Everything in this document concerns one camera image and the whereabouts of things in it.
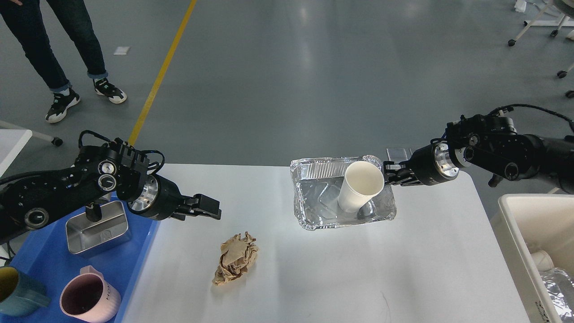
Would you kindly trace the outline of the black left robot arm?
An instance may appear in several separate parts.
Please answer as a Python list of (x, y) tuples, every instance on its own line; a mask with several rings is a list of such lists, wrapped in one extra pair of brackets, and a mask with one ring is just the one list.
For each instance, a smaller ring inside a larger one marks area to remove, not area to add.
[(131, 213), (154, 221), (183, 221), (198, 215), (221, 219), (219, 201), (203, 194), (183, 196), (177, 184), (158, 173), (165, 158), (152, 162), (151, 154), (161, 152), (135, 149), (120, 138), (82, 131), (78, 157), (71, 167), (1, 180), (1, 243), (43, 229), (80, 207), (96, 222), (102, 219), (103, 197), (113, 192)]

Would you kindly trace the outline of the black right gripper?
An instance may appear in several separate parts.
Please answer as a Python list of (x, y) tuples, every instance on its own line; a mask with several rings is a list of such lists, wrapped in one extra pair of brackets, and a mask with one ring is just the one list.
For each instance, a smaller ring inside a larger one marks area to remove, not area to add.
[(437, 185), (454, 180), (459, 174), (444, 142), (434, 142), (414, 151), (409, 160), (386, 160), (383, 171), (386, 184), (402, 187)]

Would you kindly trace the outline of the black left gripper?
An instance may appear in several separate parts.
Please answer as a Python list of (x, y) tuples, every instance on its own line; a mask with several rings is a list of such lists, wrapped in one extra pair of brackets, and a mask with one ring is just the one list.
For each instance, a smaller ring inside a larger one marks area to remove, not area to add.
[[(176, 209), (183, 204), (184, 214), (176, 213)], [(154, 221), (167, 218), (185, 221), (187, 215), (202, 215), (220, 220), (222, 214), (220, 206), (218, 200), (204, 194), (184, 197), (174, 182), (160, 175), (148, 175), (139, 197), (128, 202), (131, 213)]]

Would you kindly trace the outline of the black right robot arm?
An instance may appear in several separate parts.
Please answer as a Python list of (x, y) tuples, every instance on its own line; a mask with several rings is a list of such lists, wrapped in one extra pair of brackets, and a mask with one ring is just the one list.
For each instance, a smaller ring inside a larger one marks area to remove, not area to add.
[(572, 135), (548, 138), (519, 134), (511, 118), (518, 104), (501, 106), (486, 115), (447, 123), (444, 134), (417, 149), (408, 160), (384, 161), (389, 185), (432, 186), (457, 178), (461, 168), (474, 165), (492, 174), (488, 184), (502, 180), (539, 179), (572, 194), (574, 141)]

